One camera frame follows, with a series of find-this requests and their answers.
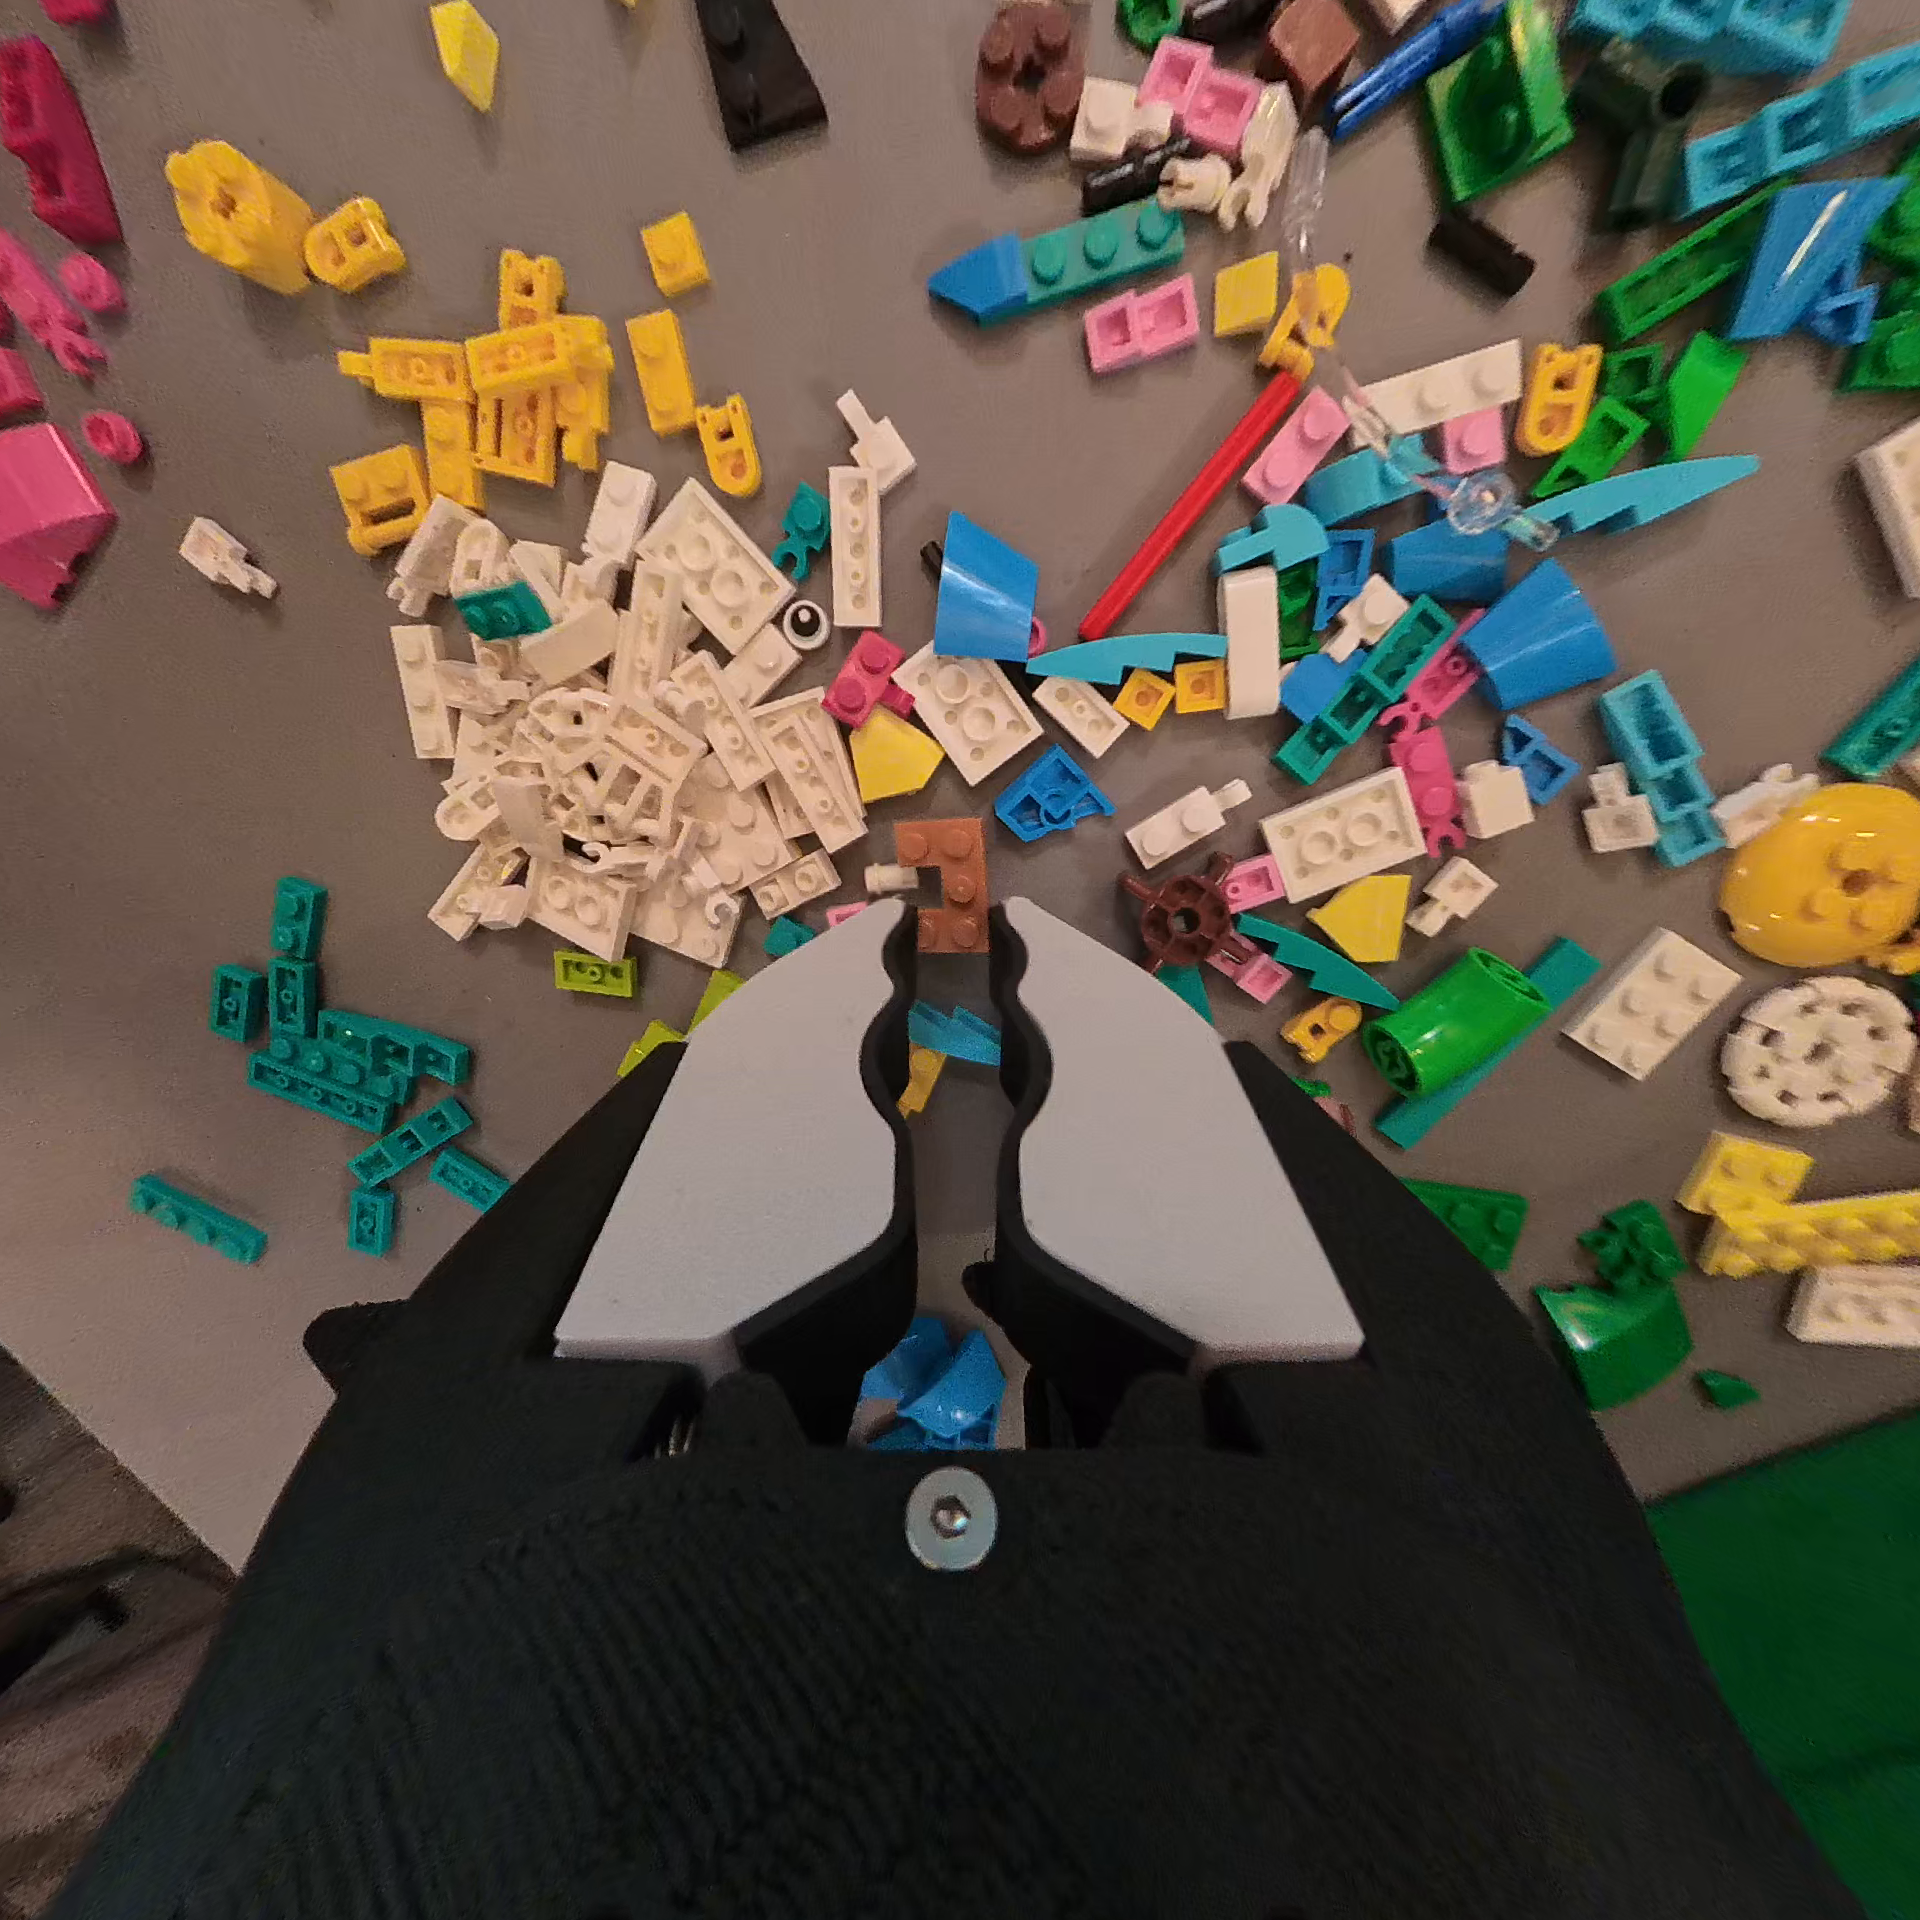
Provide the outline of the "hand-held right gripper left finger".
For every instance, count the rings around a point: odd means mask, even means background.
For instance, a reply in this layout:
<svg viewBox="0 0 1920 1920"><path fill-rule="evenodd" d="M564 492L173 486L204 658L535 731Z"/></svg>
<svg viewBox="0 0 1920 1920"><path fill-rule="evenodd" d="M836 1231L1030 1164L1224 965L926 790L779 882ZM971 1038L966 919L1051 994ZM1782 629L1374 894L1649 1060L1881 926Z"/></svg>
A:
<svg viewBox="0 0 1920 1920"><path fill-rule="evenodd" d="M857 1402L918 1302L899 1119L918 934L876 903L735 988L683 1047L582 1277L564 1359L766 1375Z"/></svg>

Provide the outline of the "pile of magenta toy bricks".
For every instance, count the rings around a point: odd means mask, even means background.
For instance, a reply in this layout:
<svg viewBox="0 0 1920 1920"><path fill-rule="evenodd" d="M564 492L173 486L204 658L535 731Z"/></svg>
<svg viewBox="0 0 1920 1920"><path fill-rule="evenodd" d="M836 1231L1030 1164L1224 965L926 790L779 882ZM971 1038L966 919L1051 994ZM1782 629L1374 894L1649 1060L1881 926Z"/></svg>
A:
<svg viewBox="0 0 1920 1920"><path fill-rule="evenodd" d="M91 381L106 368L96 323L127 311L116 267L126 231L82 100L31 33L2 35L2 159L20 168L37 224L66 243L48 266L2 231L2 337L20 332L56 372Z"/></svg>

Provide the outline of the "pile of yellow toy bricks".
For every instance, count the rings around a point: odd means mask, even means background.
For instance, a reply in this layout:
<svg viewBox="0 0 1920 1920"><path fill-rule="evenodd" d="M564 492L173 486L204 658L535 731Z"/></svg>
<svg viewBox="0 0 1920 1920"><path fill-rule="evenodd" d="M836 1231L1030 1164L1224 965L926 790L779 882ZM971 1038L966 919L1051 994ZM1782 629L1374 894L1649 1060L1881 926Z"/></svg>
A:
<svg viewBox="0 0 1920 1920"><path fill-rule="evenodd" d="M659 303L627 319L626 338L650 432L696 437L721 492L761 492L750 409L739 393L714 405L696 397L678 311ZM568 311L568 275L552 255L499 255L494 330L469 338L372 337L359 351L340 351L337 365L421 418L421 442L328 470L359 557L416 535L430 506L482 513L490 479L549 488L559 469L602 469L615 337L606 323Z"/></svg>

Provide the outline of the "pile of mixed toy bricks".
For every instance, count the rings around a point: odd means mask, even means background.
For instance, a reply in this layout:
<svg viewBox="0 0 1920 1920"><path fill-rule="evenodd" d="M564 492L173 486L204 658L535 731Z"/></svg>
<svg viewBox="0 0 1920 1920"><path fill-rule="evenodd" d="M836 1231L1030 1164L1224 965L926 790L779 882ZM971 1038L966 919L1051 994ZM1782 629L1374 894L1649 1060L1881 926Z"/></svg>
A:
<svg viewBox="0 0 1920 1920"><path fill-rule="evenodd" d="M1917 745L1917 599L1857 611L1839 541L1853 450L1827 416L1917 374L1917 5L1491 5L1425 68L1454 5L1313 91L1294 35L1365 5L1278 5L1252 80L1328 125L1310 261L1321 368L1224 482L1233 506L1093 637L1233 629L1278 576L1278 712L1178 723L1194 776L1260 762L1236 821L1336 945L1346 839L1396 764L1429 821L1401 1012L1356 988L1336 1047L1382 1096L1379 1147L1517 1147L1597 1171L1704 1113L1804 1147L1853 1120L1865 1044L1775 1033L1806 974L1857 999L1917 943L1917 805L1870 805L1865 855L1814 808L1858 809Z"/></svg>

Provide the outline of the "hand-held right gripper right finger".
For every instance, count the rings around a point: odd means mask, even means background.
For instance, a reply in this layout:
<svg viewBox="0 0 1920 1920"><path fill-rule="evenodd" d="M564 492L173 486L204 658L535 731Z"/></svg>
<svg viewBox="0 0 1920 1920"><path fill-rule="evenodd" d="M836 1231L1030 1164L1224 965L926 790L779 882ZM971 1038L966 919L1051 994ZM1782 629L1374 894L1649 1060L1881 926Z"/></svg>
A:
<svg viewBox="0 0 1920 1920"><path fill-rule="evenodd" d="M1356 1309L1213 1025L1041 909L991 909L997 1238L980 1309L1055 1389L1353 1359Z"/></svg>

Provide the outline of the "pile of green toy bricks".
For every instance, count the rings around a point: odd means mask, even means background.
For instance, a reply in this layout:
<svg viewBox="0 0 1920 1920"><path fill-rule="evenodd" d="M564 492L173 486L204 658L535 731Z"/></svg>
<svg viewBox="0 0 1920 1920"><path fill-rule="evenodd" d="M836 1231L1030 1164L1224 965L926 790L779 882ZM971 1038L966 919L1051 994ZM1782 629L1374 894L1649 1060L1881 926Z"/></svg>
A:
<svg viewBox="0 0 1920 1920"><path fill-rule="evenodd" d="M1454 1182L1401 1182L1491 1273L1511 1270L1531 1204L1505 1190ZM1630 1200L1579 1238L1592 1258L1592 1282L1538 1285L1553 1345L1589 1409L1618 1409L1691 1359L1691 1325L1676 1297L1688 1270L1667 1214Z"/></svg>

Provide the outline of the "pile of lime toy bricks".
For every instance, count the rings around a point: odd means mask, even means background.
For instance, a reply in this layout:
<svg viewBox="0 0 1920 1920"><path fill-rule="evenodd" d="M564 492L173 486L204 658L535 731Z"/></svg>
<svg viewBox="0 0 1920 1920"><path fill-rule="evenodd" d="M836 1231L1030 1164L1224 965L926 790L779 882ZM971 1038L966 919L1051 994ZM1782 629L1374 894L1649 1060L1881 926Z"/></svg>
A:
<svg viewBox="0 0 1920 1920"><path fill-rule="evenodd" d="M610 996L610 999L632 999L635 996L635 962L602 962L587 951L558 951L552 953L552 987L559 994L573 996ZM696 1003L692 1030L698 1030L733 994L739 994L742 974L714 972L707 977L707 988ZM618 1064L618 1077L642 1066L659 1047L678 1047L688 1037L678 1030L666 1030L664 1022L650 1022L647 1033L627 1047L627 1053Z"/></svg>

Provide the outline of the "blue wedge brick plate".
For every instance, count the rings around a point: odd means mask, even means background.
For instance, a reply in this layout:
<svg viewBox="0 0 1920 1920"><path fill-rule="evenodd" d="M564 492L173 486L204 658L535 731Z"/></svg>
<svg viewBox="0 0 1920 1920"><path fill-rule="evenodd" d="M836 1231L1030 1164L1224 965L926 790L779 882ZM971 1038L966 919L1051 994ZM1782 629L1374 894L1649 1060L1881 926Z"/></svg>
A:
<svg viewBox="0 0 1920 1920"><path fill-rule="evenodd" d="M997 798L991 809L1017 842L1030 845L1081 821L1114 817L1114 800L1072 755L1051 745Z"/></svg>

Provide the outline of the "yellow round toy brick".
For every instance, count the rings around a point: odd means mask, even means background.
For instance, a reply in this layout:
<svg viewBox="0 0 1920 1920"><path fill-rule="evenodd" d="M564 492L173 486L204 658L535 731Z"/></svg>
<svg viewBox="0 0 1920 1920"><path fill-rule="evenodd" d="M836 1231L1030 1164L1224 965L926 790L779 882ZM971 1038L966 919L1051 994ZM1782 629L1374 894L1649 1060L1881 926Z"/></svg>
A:
<svg viewBox="0 0 1920 1920"><path fill-rule="evenodd" d="M164 178L180 224L204 256L280 297L306 290L302 238L314 210L283 178L220 139L167 155Z"/></svg>

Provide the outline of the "yellow long brick plate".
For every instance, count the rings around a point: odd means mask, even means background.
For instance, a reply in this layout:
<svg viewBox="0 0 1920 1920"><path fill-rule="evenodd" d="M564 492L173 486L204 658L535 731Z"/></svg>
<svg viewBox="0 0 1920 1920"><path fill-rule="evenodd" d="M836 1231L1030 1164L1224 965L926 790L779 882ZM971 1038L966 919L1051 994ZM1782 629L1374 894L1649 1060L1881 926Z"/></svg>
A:
<svg viewBox="0 0 1920 1920"><path fill-rule="evenodd" d="M1824 1204L1738 1204L1717 1214L1694 1267L1710 1277L1804 1273L1917 1259L1917 1194Z"/></svg>

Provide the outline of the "pile of blue toy bricks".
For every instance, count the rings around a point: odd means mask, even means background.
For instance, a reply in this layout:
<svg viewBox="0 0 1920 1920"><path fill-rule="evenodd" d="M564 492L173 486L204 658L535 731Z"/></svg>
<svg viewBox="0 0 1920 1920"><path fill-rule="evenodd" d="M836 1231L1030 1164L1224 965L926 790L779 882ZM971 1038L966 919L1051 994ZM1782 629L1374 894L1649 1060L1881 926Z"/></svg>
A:
<svg viewBox="0 0 1920 1920"><path fill-rule="evenodd" d="M857 1445L871 1452L991 1452L1007 1379L989 1333L954 1336L918 1313L907 1336L864 1375L859 1408L880 1417Z"/></svg>

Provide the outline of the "brown corner brick plate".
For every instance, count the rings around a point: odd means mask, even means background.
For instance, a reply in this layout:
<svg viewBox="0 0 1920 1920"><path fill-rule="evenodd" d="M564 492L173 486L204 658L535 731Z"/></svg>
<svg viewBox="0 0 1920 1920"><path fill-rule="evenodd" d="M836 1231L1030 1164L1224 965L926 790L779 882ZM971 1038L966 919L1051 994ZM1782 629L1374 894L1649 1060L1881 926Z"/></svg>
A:
<svg viewBox="0 0 1920 1920"><path fill-rule="evenodd" d="M918 909L918 951L984 956L991 945L989 839L977 817L896 824L896 864L938 875L938 903Z"/></svg>

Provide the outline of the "large pink slope brick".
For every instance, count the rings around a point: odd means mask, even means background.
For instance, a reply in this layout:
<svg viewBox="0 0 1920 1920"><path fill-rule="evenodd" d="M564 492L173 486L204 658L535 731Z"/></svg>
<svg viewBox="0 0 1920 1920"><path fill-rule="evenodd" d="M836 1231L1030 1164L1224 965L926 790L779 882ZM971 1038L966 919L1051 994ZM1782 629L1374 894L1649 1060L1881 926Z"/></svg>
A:
<svg viewBox="0 0 1920 1920"><path fill-rule="evenodd" d="M60 611L80 566L116 533L75 442L54 422L2 430L2 586L38 611Z"/></svg>

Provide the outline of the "green storage bin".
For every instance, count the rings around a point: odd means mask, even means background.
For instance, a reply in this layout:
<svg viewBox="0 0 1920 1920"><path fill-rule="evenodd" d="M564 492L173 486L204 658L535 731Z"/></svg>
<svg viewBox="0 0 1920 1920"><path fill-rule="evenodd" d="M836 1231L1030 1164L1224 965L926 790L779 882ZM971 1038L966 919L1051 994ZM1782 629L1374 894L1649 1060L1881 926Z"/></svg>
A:
<svg viewBox="0 0 1920 1920"><path fill-rule="evenodd" d="M1917 1409L1647 1520L1769 1780L1870 1916L1917 1916Z"/></svg>

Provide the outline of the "pile of teal brick plates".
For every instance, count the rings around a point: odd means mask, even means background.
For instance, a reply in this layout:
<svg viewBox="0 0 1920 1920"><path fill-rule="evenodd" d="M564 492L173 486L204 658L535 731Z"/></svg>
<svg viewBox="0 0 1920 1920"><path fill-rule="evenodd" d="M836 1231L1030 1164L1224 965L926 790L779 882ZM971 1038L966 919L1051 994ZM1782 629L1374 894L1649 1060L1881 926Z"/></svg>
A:
<svg viewBox="0 0 1920 1920"><path fill-rule="evenodd" d="M267 1099L365 1134L347 1159L347 1246L387 1259L401 1238L401 1190L426 1182L490 1214L509 1179L471 1154L464 1099L471 1047L438 1033L355 1013L325 996L328 890L283 875L270 890L267 965L219 965L208 1033L242 1050L248 1084Z"/></svg>

